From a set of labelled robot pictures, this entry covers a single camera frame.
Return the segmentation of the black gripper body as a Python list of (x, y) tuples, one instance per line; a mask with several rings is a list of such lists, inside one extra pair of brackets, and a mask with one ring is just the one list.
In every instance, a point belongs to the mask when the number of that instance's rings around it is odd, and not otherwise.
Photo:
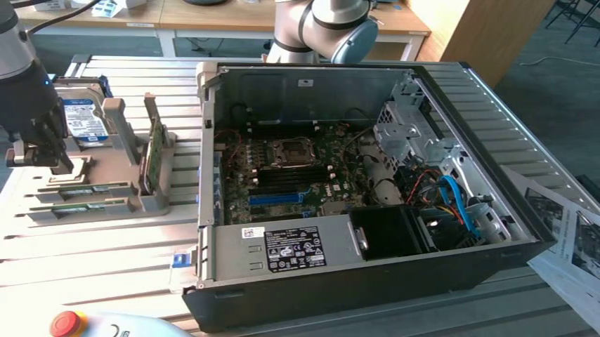
[(62, 100), (39, 62), (1, 80), (1, 127), (11, 141), (58, 143), (66, 137)]

